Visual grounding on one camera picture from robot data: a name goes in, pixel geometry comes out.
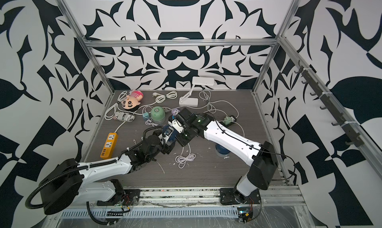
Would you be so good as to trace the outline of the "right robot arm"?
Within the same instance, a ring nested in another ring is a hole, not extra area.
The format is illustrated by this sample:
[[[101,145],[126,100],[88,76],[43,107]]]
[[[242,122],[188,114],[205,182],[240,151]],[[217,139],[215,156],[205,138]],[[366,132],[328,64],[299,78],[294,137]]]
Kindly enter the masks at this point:
[[[279,166],[280,154],[271,143],[247,139],[225,127],[211,113],[194,114],[187,108],[170,116],[168,124],[178,132],[176,140],[181,146],[201,137],[222,146],[249,166],[232,189],[220,189],[222,205],[260,203],[260,191],[269,188]]]

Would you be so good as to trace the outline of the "green charger plug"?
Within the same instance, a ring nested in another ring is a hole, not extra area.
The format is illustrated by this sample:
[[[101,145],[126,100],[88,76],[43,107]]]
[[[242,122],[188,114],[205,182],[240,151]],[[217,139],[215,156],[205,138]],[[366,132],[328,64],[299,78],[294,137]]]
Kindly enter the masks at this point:
[[[235,117],[233,117],[233,116],[227,116],[227,117],[225,117],[225,119],[224,119],[224,123],[226,124],[226,125],[228,125],[228,124],[230,124],[230,123],[233,123],[233,122],[235,122]]]

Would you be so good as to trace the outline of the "purple power strip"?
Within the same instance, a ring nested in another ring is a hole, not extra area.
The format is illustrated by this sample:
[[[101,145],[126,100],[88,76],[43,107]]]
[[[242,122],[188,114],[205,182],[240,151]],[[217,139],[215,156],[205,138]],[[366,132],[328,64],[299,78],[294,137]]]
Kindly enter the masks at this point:
[[[172,113],[172,115],[174,115],[174,116],[176,116],[179,112],[180,112],[180,110],[179,110],[179,109],[176,109],[176,108],[171,110],[171,113]]]

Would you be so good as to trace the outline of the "green meat grinder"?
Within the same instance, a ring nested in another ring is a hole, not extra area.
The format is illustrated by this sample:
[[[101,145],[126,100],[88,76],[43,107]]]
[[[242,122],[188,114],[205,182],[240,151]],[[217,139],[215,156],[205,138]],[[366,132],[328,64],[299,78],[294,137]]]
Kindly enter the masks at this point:
[[[164,123],[166,113],[162,107],[156,106],[151,110],[150,116],[153,123],[160,125]]]

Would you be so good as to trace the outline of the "black power strip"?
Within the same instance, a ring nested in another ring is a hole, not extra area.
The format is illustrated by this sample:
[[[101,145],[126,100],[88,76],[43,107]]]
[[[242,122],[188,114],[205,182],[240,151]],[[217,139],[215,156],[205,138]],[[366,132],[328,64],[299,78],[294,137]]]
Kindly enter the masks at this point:
[[[224,124],[225,127],[229,127],[232,124],[235,124],[237,121],[237,118],[235,116],[226,116],[222,123]]]

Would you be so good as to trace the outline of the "blue meat grinder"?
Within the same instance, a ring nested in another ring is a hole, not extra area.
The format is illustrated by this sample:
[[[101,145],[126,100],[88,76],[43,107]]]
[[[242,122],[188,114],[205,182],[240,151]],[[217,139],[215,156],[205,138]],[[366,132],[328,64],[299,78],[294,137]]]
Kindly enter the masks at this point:
[[[216,144],[215,145],[215,152],[220,157],[227,157],[230,154],[230,151],[223,146]]]
[[[170,125],[165,125],[163,127],[163,135],[167,144],[171,144],[176,140],[176,135],[178,132]]]

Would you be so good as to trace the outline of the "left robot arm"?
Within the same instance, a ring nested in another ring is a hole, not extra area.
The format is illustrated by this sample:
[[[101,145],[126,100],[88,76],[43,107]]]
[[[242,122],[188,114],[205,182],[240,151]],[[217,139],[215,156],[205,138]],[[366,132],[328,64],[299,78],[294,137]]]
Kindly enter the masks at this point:
[[[42,208],[46,215],[53,215],[72,204],[110,206],[122,202],[126,193],[116,176],[136,172],[174,147],[170,141],[172,128],[156,126],[151,131],[147,135],[149,130],[145,130],[141,142],[117,157],[88,163],[65,160],[27,197],[25,207]]]

